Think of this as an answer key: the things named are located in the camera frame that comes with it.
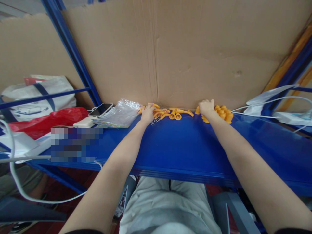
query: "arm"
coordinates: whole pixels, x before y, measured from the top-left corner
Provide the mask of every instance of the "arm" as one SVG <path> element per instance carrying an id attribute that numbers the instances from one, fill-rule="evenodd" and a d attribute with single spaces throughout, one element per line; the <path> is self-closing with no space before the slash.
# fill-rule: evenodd
<path id="1" fill-rule="evenodd" d="M 79 229 L 109 233 L 110 225 L 127 176 L 140 149 L 146 127 L 155 107 L 148 105 L 141 120 L 112 152 L 60 234 Z"/>
<path id="2" fill-rule="evenodd" d="M 312 212 L 269 167 L 253 147 L 214 109 L 202 101 L 200 112 L 209 120 L 220 144 L 268 233 L 282 228 L 312 230 Z"/>

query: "cardboard box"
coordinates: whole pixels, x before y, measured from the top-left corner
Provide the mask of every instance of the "cardboard box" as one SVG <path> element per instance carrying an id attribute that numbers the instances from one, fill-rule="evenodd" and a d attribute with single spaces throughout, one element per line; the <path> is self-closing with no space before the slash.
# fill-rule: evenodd
<path id="1" fill-rule="evenodd" d="M 214 98 L 234 109 L 261 93 L 311 12 L 310 0 L 118 0 L 63 15 L 103 102 L 195 108 Z M 81 88 L 46 15 L 6 20 L 0 30 L 6 85 L 63 74 Z"/>

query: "metal spring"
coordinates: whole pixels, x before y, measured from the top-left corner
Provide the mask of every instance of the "metal spring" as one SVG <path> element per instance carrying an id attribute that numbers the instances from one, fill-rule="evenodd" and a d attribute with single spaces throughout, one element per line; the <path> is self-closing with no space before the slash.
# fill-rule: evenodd
<path id="1" fill-rule="evenodd" d="M 153 120 L 152 125 L 158 123 L 159 121 L 160 121 L 160 117 L 157 116 L 157 118 Z"/>

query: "smartphone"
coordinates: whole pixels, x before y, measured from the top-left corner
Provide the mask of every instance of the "smartphone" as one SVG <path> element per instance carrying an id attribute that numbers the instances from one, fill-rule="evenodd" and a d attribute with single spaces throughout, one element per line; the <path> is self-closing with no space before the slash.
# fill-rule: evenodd
<path id="1" fill-rule="evenodd" d="M 114 104 L 113 103 L 102 103 L 98 108 L 92 111 L 88 116 L 101 117 L 103 116 Z"/>

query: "phone screen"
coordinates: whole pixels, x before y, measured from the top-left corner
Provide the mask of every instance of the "phone screen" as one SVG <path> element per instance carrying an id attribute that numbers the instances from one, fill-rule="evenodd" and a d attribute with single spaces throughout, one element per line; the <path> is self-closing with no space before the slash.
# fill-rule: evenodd
<path id="1" fill-rule="evenodd" d="M 103 103 L 98 108 L 96 108 L 94 111 L 92 111 L 89 115 L 90 116 L 100 116 L 102 115 L 108 108 L 112 106 L 112 103 Z"/>

